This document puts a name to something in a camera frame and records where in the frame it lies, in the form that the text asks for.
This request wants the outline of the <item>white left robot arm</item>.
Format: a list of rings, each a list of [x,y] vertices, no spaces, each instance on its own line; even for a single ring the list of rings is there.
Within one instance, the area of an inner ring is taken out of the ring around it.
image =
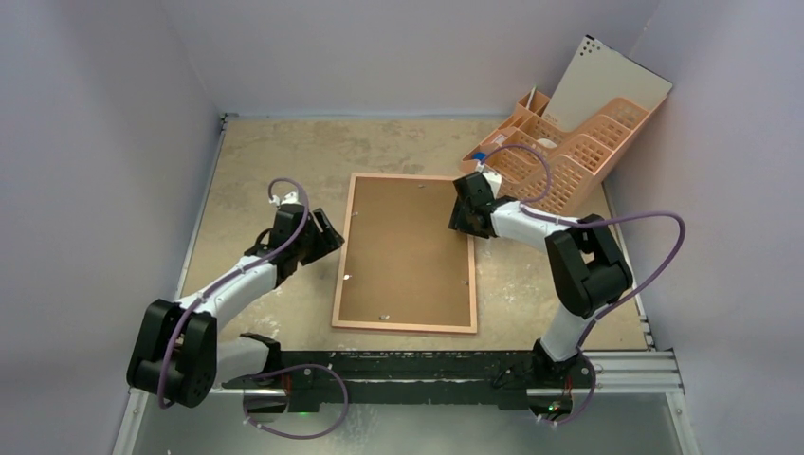
[[[218,333],[301,266],[340,249],[343,237],[323,209],[278,206],[272,227],[223,276],[177,301],[158,299],[145,310],[129,362],[127,384],[156,395],[161,406],[198,406],[221,383],[247,376],[269,388],[282,378],[278,341],[243,334],[220,344]]]

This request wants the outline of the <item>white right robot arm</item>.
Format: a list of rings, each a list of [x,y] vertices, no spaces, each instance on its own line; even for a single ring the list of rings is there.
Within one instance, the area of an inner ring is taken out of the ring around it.
[[[539,383],[556,385],[576,362],[582,336],[593,318],[619,301],[633,284],[622,250],[596,214],[576,219],[524,210],[519,200],[498,197],[480,172],[452,184],[456,199],[450,229],[518,242],[547,255],[559,307],[548,330],[534,344],[532,372]]]

